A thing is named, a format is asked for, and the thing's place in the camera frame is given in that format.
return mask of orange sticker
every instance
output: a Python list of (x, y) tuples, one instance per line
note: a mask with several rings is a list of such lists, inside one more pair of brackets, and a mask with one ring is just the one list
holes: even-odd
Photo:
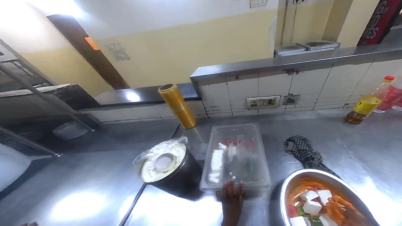
[(91, 37), (85, 37), (85, 40), (88, 42), (88, 44), (89, 44), (94, 50), (100, 50), (99, 47), (95, 44), (94, 40), (91, 39)]

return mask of green vegetable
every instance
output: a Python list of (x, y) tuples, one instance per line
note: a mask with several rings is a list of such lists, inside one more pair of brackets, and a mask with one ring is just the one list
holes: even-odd
[(317, 216), (311, 216), (310, 222), (312, 223), (311, 226), (324, 226)]
[(303, 216), (303, 217), (306, 217), (306, 218), (309, 218), (309, 217), (310, 217), (308, 214), (306, 214), (306, 213), (304, 212), (304, 210), (303, 210), (303, 205), (299, 204), (299, 205), (296, 206), (296, 208), (297, 208), (297, 215), (298, 215), (298, 216)]

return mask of red bottle cap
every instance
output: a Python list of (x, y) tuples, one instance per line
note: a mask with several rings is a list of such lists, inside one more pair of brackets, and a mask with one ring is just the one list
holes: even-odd
[(390, 80), (390, 81), (392, 81), (392, 80), (394, 80), (395, 79), (395, 77), (394, 76), (385, 76), (385, 78), (384, 78), (385, 80)]

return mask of red sign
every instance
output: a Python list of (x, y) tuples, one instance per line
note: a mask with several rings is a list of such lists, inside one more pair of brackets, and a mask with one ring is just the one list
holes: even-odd
[(374, 45), (380, 43), (384, 32), (390, 28), (388, 23), (400, 3), (400, 0), (381, 0), (357, 45)]

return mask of red tomato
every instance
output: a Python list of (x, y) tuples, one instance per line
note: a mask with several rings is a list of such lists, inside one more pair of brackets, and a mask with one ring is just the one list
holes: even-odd
[(289, 216), (289, 218), (297, 217), (298, 212), (299, 211), (298, 211), (297, 207), (290, 205), (290, 204), (287, 205), (287, 215)]

